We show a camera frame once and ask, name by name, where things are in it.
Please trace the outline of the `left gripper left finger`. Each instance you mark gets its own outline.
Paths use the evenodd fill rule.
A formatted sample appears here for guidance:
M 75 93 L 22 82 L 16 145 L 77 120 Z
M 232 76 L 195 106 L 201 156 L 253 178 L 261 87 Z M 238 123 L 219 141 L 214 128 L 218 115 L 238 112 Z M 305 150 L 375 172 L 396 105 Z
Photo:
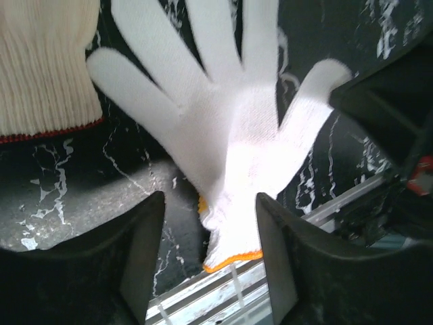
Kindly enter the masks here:
M 48 250 L 1 250 L 2 324 L 143 324 L 165 196 Z

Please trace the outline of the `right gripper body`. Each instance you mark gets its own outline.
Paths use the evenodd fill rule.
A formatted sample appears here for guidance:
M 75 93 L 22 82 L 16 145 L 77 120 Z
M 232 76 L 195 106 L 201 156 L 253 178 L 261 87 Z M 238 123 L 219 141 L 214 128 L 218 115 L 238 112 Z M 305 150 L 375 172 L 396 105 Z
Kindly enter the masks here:
M 432 194 L 432 44 L 419 43 L 332 91 L 419 196 Z

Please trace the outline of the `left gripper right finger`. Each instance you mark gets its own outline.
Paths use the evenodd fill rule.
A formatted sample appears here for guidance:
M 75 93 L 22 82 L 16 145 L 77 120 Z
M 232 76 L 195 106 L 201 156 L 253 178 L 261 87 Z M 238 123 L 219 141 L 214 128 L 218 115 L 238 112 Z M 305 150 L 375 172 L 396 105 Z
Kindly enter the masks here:
M 431 324 L 432 243 L 351 244 L 264 193 L 256 216 L 275 324 Z

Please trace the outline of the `white glove orange cuff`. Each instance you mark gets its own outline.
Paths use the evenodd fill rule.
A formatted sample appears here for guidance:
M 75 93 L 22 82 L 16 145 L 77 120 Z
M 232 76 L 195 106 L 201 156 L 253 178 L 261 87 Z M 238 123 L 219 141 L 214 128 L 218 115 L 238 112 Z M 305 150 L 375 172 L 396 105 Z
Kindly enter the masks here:
M 203 268 L 263 255 L 255 200 L 277 195 L 301 168 L 332 113 L 329 95 L 351 78 L 326 59 L 308 72 L 278 117 L 277 1 L 245 1 L 237 45 L 228 1 L 187 1 L 193 56 L 158 1 L 113 1 L 134 65 L 102 47 L 87 60 L 93 82 L 166 150 L 200 195 L 210 232 Z

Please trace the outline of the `cream knit glove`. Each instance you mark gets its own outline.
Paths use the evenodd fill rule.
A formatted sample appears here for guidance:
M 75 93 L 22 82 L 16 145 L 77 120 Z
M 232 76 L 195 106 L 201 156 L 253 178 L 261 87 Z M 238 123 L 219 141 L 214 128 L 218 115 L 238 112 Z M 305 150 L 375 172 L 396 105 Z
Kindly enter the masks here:
M 1 143 L 102 121 L 86 67 L 99 1 L 1 2 Z

